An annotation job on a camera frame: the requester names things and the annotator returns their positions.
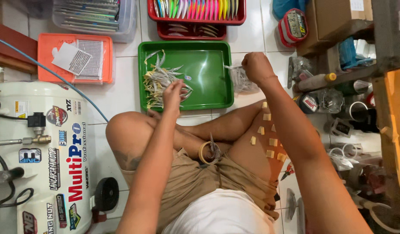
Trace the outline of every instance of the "white shirt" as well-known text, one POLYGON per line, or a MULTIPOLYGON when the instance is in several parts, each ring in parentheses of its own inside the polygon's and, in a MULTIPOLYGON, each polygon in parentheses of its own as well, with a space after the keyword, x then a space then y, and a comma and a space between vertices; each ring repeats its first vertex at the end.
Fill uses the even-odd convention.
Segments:
POLYGON ((190 203, 163 234, 275 234, 273 222, 246 193, 216 189, 190 203))

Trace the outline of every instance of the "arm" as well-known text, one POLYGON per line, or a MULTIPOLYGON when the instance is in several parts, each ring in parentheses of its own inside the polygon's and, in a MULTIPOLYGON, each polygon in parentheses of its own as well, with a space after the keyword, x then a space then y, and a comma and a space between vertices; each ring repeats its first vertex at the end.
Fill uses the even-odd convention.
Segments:
POLYGON ((180 114, 182 82, 172 83, 163 93, 164 113, 142 154, 129 190, 117 234, 155 233, 161 197, 173 161, 173 139, 180 114))
POLYGON ((316 130, 285 92, 268 58, 263 53, 249 53, 242 65, 266 96, 276 133, 294 164, 306 216, 315 232, 371 234, 316 130))

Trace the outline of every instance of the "khaki shorts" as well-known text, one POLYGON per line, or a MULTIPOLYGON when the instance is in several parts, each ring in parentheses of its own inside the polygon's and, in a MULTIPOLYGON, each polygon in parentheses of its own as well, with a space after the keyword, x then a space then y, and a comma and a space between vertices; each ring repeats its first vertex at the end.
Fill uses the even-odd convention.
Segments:
MULTIPOLYGON (((135 171, 121 171, 130 185, 135 171)), ((191 202, 218 188, 244 191, 259 208, 277 220, 279 214, 274 211, 277 186, 278 181, 258 178, 236 164, 228 154, 224 154, 218 163, 200 168, 199 163, 189 158, 182 148, 174 155, 170 178, 161 200, 157 232, 177 218, 191 202)))

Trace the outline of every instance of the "hand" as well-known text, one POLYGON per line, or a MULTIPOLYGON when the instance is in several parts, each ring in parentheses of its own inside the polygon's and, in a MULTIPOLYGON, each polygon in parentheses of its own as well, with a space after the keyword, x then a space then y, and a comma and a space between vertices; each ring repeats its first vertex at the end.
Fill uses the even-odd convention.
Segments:
POLYGON ((170 114, 176 119, 178 118, 178 116, 180 116, 180 101, 182 100, 180 94, 187 93, 187 90, 181 89, 183 87, 185 87, 183 80, 178 80, 173 82, 167 87, 166 90, 164 90, 164 114, 170 114))
POLYGON ((272 70, 268 58, 262 52, 246 54, 242 61, 242 66, 249 80, 257 84, 259 87, 272 80, 279 82, 274 70, 272 70))

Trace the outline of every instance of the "orange plastic tray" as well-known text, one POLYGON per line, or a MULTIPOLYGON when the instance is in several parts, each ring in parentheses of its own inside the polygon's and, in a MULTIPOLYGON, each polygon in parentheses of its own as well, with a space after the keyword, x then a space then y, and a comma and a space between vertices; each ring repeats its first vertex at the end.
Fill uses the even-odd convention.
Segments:
MULTIPOLYGON (((73 43, 77 39, 83 40, 100 40, 103 41, 103 67, 102 67, 102 82, 112 83, 112 53, 113 44, 112 39, 108 36, 95 36, 83 34, 61 34, 61 33, 42 33, 38 36, 38 61, 44 66, 48 67, 53 72, 65 78, 68 82, 72 82, 74 74, 68 72, 51 62, 53 61, 52 50, 56 47, 58 50, 64 42, 73 43)), ((41 67, 38 67, 38 79, 47 82, 60 82, 60 79, 47 72, 41 67)), ((100 80, 79 80, 76 79, 74 83, 100 83, 100 80)))

